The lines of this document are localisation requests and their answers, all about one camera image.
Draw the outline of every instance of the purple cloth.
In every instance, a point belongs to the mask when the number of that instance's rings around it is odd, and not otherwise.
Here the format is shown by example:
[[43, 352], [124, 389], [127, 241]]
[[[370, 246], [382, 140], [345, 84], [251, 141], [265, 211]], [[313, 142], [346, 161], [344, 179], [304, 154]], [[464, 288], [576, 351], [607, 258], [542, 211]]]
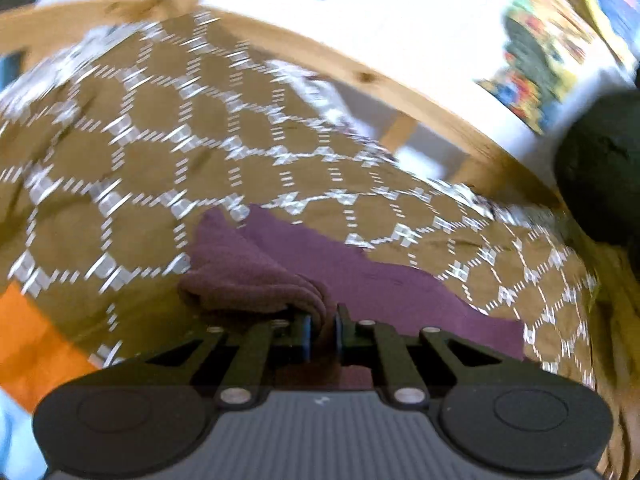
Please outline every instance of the purple cloth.
[[311, 314], [318, 330], [327, 304], [331, 314], [321, 283], [278, 264], [229, 226], [219, 209], [204, 213], [189, 254], [191, 269], [180, 280], [180, 294], [204, 310], [273, 314], [294, 306]]
[[260, 206], [251, 206], [239, 231], [289, 272], [323, 283], [353, 319], [386, 322], [404, 335], [437, 326], [523, 358], [521, 321], [481, 314], [423, 270], [372, 262], [360, 249], [329, 240], [302, 224], [278, 220]]

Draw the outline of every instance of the orange fabric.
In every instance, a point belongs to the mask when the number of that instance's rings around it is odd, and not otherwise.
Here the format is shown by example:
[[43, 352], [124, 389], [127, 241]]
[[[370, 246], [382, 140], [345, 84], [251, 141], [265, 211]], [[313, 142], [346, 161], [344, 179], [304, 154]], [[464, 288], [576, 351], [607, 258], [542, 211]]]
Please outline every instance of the orange fabric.
[[0, 296], [0, 333], [0, 387], [27, 412], [60, 384], [96, 369], [15, 283]]

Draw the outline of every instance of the wooden slat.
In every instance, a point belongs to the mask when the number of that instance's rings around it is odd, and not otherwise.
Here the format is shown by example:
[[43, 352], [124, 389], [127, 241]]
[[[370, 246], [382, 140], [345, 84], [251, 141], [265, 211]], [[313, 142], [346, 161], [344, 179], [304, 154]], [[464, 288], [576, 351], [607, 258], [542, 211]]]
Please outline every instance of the wooden slat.
[[402, 112], [396, 112], [394, 122], [389, 126], [385, 134], [380, 137], [382, 144], [391, 153], [406, 143], [418, 125], [417, 121]]
[[447, 180], [454, 184], [466, 184], [487, 198], [494, 198], [504, 185], [504, 178], [495, 171], [491, 171], [483, 162], [468, 156], [453, 176]]

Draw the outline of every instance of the wooden frame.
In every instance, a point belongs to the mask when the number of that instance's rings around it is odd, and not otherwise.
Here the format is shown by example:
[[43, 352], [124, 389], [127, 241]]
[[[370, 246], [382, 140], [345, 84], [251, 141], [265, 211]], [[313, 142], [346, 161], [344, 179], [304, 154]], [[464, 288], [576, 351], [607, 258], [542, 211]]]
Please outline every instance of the wooden frame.
[[[198, 0], [87, 0], [49, 7], [27, 6], [0, 14], [0, 55], [25, 51], [24, 67], [79, 41], [93, 27], [163, 20], [195, 10]], [[471, 124], [427, 96], [344, 54], [290, 30], [213, 9], [232, 33], [275, 57], [357, 88], [395, 108], [398, 115], [382, 143], [392, 152], [422, 123], [467, 154], [453, 180], [491, 196], [502, 183], [515, 184], [529, 202], [558, 205], [556, 194], [527, 168]]]

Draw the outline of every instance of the round black pad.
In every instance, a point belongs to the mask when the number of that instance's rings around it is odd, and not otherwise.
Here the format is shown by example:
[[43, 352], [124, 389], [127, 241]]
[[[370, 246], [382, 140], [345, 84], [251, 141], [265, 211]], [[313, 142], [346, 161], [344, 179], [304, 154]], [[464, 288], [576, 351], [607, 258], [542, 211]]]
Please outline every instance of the round black pad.
[[613, 424], [604, 401], [577, 383], [456, 386], [442, 403], [440, 422], [465, 454], [526, 474], [595, 466]]
[[188, 386], [68, 384], [40, 403], [33, 420], [52, 468], [122, 478], [148, 474], [187, 453], [206, 412]]

